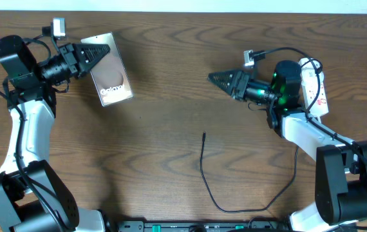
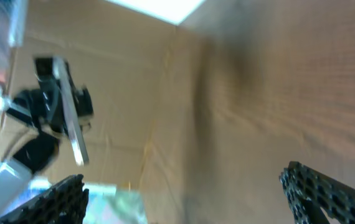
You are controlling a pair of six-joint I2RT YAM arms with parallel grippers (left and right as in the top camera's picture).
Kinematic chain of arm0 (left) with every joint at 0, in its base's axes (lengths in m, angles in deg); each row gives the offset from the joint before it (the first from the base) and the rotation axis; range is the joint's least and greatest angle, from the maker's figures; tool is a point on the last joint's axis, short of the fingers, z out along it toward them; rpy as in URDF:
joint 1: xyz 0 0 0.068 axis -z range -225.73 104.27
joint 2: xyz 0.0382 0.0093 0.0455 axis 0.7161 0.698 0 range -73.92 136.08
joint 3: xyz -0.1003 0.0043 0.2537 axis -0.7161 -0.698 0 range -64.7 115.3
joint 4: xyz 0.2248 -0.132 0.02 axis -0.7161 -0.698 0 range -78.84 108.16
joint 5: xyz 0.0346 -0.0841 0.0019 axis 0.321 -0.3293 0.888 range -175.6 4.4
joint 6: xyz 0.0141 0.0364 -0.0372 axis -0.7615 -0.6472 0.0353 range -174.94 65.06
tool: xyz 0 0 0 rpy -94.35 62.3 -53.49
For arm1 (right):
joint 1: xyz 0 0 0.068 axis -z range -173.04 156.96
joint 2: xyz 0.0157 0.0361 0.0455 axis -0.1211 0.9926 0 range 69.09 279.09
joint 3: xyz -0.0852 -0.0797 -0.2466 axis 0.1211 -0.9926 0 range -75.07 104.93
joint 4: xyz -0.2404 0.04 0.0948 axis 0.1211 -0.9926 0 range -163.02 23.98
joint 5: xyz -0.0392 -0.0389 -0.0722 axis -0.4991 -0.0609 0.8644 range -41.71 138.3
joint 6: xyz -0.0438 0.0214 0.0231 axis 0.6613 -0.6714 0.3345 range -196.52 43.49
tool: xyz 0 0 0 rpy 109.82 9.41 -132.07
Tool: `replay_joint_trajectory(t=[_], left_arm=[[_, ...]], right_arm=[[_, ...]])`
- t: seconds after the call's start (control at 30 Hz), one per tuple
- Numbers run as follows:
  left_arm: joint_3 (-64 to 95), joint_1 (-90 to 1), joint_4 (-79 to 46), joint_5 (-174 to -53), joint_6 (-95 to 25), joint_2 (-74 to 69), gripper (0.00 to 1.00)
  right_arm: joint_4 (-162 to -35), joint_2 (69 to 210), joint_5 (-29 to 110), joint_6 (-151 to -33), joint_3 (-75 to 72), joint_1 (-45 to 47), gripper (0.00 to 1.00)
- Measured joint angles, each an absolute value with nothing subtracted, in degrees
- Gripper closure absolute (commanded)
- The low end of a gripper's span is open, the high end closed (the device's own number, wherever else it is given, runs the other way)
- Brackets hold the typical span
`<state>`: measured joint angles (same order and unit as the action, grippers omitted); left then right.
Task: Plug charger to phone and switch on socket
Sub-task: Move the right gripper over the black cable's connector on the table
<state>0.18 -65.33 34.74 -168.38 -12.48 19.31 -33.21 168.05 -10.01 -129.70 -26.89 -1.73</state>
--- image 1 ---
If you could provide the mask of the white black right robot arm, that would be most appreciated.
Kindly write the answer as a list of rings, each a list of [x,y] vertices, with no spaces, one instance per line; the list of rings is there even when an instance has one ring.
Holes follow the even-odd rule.
[[[266,107],[267,121],[316,164],[315,201],[289,216],[293,231],[355,231],[367,220],[367,140],[355,141],[321,122],[328,113],[323,71],[316,59],[277,63],[270,83],[244,70],[208,75],[238,101]]]

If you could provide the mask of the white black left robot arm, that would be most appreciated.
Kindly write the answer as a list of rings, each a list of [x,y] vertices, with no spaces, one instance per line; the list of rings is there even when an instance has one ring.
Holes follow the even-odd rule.
[[[57,47],[37,62],[31,39],[0,39],[0,64],[7,76],[1,97],[7,101],[12,134],[0,168],[0,227],[3,231],[115,231],[101,210],[78,207],[49,164],[50,133],[59,85],[85,76],[110,51],[106,44]]]

